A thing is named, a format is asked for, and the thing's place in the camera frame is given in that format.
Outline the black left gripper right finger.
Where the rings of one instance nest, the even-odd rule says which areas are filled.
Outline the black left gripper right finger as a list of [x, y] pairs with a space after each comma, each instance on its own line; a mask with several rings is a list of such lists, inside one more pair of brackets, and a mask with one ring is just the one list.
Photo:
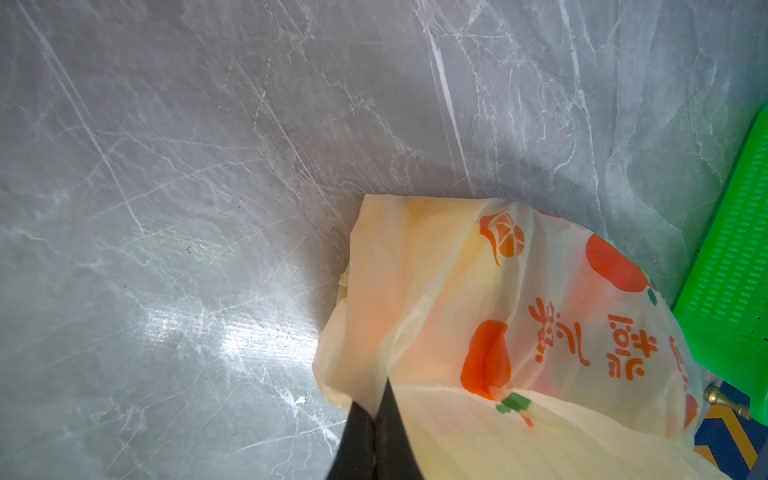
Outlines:
[[390, 381], [375, 419], [375, 468], [378, 480], [423, 480]]

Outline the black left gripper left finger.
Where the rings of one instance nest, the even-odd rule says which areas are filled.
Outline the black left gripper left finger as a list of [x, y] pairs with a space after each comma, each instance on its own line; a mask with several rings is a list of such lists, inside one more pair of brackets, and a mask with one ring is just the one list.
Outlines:
[[374, 480], [376, 449], [374, 419], [353, 403], [327, 480]]

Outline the yellow printed plastic bag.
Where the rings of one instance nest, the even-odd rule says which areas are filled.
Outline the yellow printed plastic bag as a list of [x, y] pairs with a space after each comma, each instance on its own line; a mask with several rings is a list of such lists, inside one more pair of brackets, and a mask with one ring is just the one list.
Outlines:
[[428, 479], [718, 479], [704, 384], [645, 273], [520, 203], [369, 195], [313, 371], [333, 405], [394, 394]]

